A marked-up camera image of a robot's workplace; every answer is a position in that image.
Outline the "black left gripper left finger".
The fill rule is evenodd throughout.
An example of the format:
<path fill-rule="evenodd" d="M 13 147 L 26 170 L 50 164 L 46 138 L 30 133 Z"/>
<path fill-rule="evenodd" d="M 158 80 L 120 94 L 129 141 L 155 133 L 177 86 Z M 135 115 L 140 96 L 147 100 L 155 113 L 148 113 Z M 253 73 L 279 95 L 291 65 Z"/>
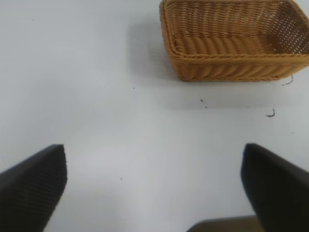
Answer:
<path fill-rule="evenodd" d="M 0 174 L 0 230 L 42 232 L 67 184 L 63 145 L 50 145 Z"/>

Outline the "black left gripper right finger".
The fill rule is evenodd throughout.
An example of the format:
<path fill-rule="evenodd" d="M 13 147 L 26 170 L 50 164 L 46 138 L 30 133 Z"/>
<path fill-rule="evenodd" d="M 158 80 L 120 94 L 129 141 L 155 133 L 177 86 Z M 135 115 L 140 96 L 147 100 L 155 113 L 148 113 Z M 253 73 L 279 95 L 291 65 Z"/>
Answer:
<path fill-rule="evenodd" d="M 258 144 L 246 144 L 240 176 L 266 232 L 309 230 L 309 174 Z"/>

